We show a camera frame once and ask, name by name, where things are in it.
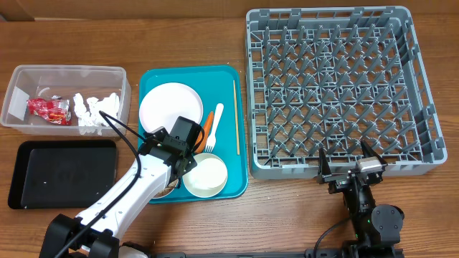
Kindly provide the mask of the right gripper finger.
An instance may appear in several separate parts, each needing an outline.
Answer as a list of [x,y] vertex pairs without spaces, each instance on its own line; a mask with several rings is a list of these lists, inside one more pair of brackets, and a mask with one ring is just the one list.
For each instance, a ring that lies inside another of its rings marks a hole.
[[317,183],[327,183],[328,178],[331,177],[331,170],[326,158],[326,154],[323,148],[319,149],[319,166]]
[[379,154],[375,150],[373,150],[365,140],[361,140],[360,145],[364,158],[380,158]]

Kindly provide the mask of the white tissue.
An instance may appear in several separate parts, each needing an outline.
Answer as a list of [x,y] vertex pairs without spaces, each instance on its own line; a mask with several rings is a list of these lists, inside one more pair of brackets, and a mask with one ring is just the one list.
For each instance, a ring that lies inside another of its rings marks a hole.
[[74,100],[74,112],[78,118],[79,126],[92,126],[93,122],[90,119],[90,113],[87,111],[86,106],[84,105],[83,97],[80,93],[76,93],[73,97]]
[[103,111],[112,117],[116,117],[120,107],[120,98],[115,92],[113,92],[108,97],[104,97],[102,100],[99,100],[96,97],[89,97],[87,99],[87,104],[89,107],[89,121],[91,122],[91,125],[108,126],[105,119],[100,115],[100,111]]

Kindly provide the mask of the red snack wrapper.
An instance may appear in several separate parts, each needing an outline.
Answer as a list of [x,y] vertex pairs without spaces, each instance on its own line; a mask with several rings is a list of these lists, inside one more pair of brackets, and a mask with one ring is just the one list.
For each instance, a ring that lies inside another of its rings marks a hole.
[[49,123],[57,125],[71,125],[70,101],[60,97],[44,99],[34,98],[27,100],[28,111]]

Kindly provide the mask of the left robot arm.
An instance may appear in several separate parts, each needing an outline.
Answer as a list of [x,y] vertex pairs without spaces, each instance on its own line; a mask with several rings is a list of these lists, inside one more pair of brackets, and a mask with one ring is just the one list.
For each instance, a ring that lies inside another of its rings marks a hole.
[[103,197],[75,218],[56,216],[44,236],[41,257],[118,257],[120,239],[146,204],[196,167],[193,157],[202,127],[178,117],[172,131],[160,127],[140,135],[133,165]]

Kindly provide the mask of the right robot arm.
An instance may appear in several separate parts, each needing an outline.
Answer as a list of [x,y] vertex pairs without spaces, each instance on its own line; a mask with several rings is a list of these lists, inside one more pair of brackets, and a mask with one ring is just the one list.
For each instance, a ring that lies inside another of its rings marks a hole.
[[[404,257],[403,250],[395,247],[400,242],[404,212],[394,205],[377,205],[371,191],[373,185],[383,181],[382,174],[388,163],[364,140],[360,145],[363,158],[345,174],[333,174],[324,149],[319,151],[316,181],[328,184],[330,194],[343,194],[349,217],[322,233],[314,248],[306,250],[306,257]],[[331,231],[349,221],[354,228],[355,240],[344,241],[338,249],[319,247]]]

